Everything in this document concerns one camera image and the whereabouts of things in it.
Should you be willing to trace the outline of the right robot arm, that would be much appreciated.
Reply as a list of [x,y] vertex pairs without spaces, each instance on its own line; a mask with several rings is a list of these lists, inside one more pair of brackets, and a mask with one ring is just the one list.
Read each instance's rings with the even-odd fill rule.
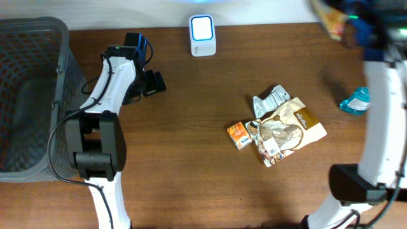
[[370,95],[366,143],[357,164],[329,170],[330,193],[306,215],[301,228],[360,228],[361,214],[406,200],[406,2],[311,1],[323,26],[329,13],[342,13],[364,48]]

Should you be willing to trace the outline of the silver foil snack packet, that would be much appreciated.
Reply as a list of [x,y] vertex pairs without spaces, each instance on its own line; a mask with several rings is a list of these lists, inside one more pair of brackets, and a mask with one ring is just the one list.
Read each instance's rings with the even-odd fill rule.
[[290,95],[281,85],[275,86],[265,99],[254,96],[253,108],[255,117],[262,118],[268,112],[275,111],[288,100],[290,100]]

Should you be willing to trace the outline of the small orange snack packet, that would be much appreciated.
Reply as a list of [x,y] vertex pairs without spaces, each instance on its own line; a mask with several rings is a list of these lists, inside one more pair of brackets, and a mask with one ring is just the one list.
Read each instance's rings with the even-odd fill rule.
[[242,122],[238,122],[226,129],[238,150],[252,143],[252,138]]

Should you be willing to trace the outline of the beige PanTree snack pouch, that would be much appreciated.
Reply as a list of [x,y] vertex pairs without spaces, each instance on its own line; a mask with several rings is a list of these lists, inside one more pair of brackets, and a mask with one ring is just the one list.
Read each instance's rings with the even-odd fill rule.
[[297,97],[270,117],[247,122],[245,128],[267,167],[327,135],[318,117]]

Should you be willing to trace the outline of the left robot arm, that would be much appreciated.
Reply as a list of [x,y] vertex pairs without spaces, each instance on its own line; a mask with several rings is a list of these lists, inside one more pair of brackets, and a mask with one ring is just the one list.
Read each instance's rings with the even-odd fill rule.
[[99,228],[132,227],[121,187],[127,145],[118,116],[122,106],[166,91],[161,73],[145,69],[152,51],[136,32],[128,32],[123,45],[109,46],[88,99],[62,121],[69,163],[92,193]]

